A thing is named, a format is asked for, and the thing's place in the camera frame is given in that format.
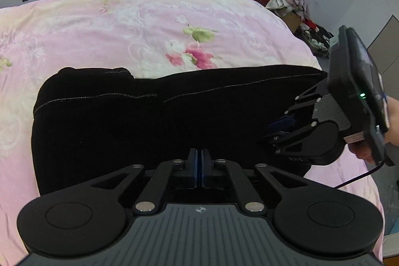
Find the person's right hand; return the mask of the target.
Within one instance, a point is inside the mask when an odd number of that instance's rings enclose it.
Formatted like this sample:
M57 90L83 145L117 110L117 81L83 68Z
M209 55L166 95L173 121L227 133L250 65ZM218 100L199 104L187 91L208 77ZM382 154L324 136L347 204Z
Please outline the person's right hand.
M391 143L394 146L398 146L399 142L399 115L398 107L399 101L390 96L388 99L388 114L390 120L390 128L385 135L385 142ZM355 154L358 159L363 159L369 163L375 164L375 160L372 155L372 150L365 141L354 142L348 145L351 153Z

